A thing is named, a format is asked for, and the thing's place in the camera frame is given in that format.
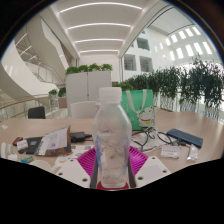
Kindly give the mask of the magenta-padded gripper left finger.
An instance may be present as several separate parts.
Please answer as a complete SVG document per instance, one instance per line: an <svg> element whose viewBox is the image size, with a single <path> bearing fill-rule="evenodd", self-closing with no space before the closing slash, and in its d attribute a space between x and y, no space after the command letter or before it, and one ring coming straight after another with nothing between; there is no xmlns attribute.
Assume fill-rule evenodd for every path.
<svg viewBox="0 0 224 224"><path fill-rule="evenodd" d="M92 148L77 159L69 158L56 165L56 175L84 188L97 186L98 165Z"/></svg>

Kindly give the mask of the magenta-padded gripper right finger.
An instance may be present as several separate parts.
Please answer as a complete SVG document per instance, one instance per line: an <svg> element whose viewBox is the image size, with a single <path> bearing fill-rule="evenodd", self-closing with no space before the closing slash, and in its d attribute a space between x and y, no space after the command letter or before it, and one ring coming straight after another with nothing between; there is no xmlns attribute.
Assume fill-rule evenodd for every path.
<svg viewBox="0 0 224 224"><path fill-rule="evenodd" d="M147 156L138 149L129 149L128 176L131 188L140 188L170 174L156 156Z"/></svg>

